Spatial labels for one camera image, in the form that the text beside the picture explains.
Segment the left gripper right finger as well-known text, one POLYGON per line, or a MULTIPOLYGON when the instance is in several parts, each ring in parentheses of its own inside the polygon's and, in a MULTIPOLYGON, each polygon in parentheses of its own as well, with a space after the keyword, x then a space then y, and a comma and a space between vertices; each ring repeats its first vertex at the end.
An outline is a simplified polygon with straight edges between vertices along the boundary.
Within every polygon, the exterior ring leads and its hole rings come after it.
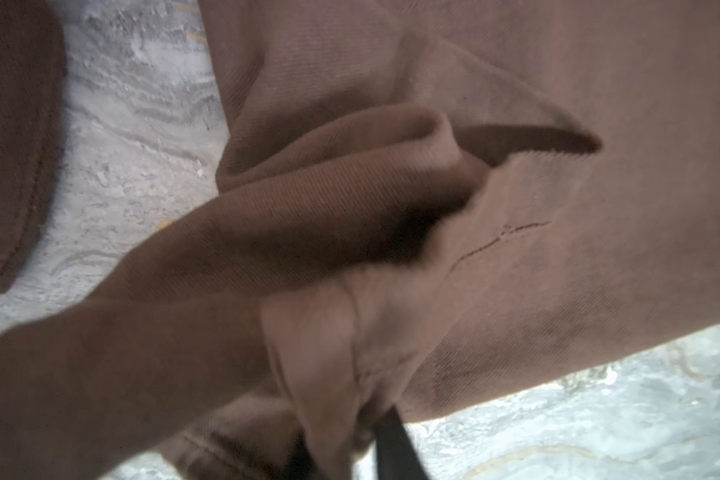
POLYGON ((395 408, 379 421, 375 433, 378 480, 430 479, 395 408))

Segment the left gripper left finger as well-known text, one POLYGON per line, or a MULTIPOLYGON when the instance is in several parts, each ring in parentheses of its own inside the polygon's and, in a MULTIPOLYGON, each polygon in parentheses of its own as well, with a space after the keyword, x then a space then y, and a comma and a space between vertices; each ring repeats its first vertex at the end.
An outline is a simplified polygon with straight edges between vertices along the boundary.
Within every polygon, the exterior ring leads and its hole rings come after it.
POLYGON ((317 468, 304 440, 294 445, 284 469, 285 480, 320 480, 321 473, 317 468))

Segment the brown corduroy trousers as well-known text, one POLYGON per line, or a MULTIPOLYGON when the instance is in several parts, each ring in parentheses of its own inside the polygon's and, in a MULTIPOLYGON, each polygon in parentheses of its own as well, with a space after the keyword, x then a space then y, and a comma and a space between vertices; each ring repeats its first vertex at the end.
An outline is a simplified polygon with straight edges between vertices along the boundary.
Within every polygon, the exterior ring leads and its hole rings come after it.
POLYGON ((215 198, 0 335, 0 479, 347 479, 720 322, 720 1, 204 1, 215 198))

